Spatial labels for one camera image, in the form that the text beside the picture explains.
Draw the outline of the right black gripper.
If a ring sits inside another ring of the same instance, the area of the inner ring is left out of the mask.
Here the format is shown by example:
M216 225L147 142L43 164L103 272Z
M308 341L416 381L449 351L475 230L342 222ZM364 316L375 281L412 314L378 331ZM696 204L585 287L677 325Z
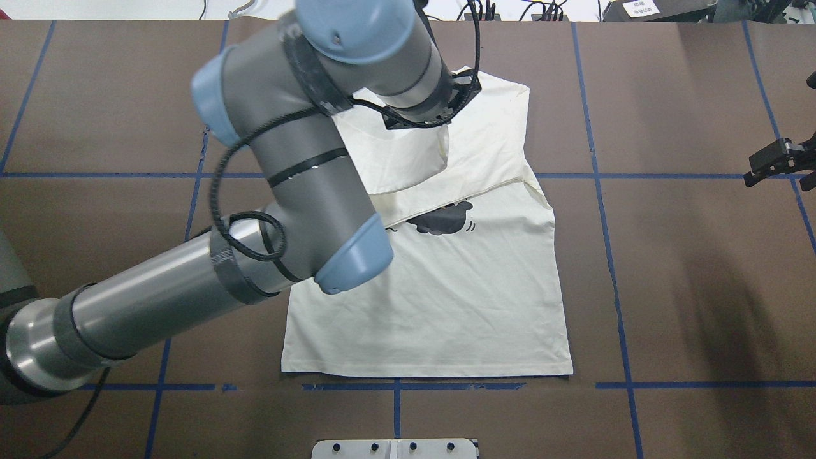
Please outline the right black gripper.
M778 138L749 157L750 171L743 175L746 187L757 185L775 175L790 175L799 171L809 171L799 180L803 192L815 189L815 133L810 139L796 143L790 148L792 166L789 164L789 138Z

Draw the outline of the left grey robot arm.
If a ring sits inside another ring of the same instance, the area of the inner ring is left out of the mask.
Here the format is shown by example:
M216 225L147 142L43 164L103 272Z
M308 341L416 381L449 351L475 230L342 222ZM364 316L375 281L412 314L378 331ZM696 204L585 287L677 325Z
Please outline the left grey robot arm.
M356 106L389 128L447 123L457 100L414 1L298 1L191 82L228 146L210 178L210 229L111 278L45 298L2 240L2 404L36 403L244 305L314 279L355 288L393 259L332 121Z

